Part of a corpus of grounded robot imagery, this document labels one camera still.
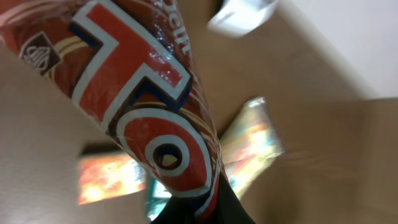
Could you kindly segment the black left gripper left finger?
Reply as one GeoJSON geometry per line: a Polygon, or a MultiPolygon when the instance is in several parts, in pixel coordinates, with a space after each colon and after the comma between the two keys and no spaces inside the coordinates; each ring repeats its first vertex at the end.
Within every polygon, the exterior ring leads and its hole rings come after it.
{"type": "Polygon", "coordinates": [[[150,224],[195,224],[195,217],[186,201],[171,197],[165,208],[150,224]]]}

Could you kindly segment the red brown snack bag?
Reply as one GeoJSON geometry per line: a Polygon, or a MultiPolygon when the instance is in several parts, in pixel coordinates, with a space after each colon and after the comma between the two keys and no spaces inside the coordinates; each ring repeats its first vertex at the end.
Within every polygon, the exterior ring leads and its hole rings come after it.
{"type": "Polygon", "coordinates": [[[176,1],[2,0],[1,43],[215,222],[221,147],[176,1]]]}

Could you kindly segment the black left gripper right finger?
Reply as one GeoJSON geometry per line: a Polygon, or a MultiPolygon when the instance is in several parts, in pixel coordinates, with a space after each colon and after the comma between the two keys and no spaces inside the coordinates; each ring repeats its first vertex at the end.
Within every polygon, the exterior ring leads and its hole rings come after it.
{"type": "Polygon", "coordinates": [[[226,177],[221,174],[214,211],[215,224],[256,224],[241,205],[226,177]]]}

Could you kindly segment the yellow snack bag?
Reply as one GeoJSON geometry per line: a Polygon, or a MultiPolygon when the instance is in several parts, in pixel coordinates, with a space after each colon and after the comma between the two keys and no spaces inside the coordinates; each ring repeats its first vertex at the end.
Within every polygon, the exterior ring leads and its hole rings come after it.
{"type": "Polygon", "coordinates": [[[284,152],[263,97],[244,104],[220,144],[228,182],[237,198],[284,152]]]}

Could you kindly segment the teal mouthwash bottle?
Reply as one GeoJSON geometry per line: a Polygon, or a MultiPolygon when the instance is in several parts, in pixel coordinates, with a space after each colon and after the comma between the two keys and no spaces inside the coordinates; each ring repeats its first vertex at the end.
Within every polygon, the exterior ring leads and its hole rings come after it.
{"type": "Polygon", "coordinates": [[[172,194],[158,180],[149,177],[145,213],[148,220],[154,221],[163,211],[172,194]]]}

